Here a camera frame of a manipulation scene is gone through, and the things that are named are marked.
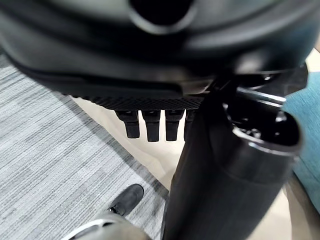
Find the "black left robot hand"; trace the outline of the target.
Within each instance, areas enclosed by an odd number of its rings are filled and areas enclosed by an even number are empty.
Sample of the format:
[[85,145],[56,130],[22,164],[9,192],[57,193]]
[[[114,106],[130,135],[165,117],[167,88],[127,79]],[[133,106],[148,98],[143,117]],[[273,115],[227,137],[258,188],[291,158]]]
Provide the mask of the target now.
[[115,111],[127,137],[185,145],[165,240],[246,240],[293,171],[317,0],[3,0],[0,45],[28,77]]

